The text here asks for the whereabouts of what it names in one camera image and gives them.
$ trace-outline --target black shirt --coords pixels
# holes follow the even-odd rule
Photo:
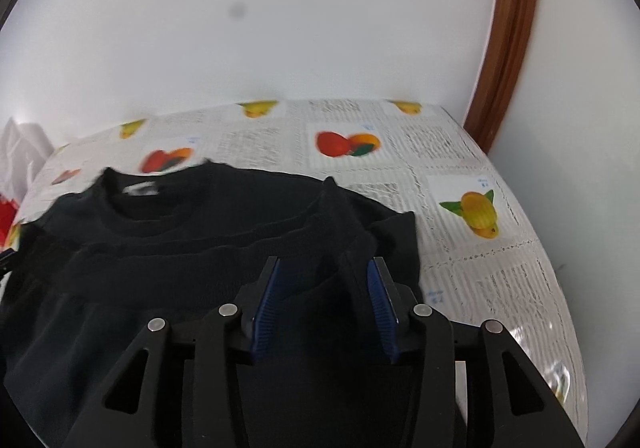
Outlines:
[[[156,182],[156,195],[126,186]],[[296,273],[270,356],[239,367],[252,446],[398,446],[410,370],[381,352],[366,265],[385,257],[420,299],[412,213],[298,175],[204,163],[161,177],[108,169],[26,226],[2,300],[5,385],[60,446],[86,397],[153,317],[198,319],[266,258]]]

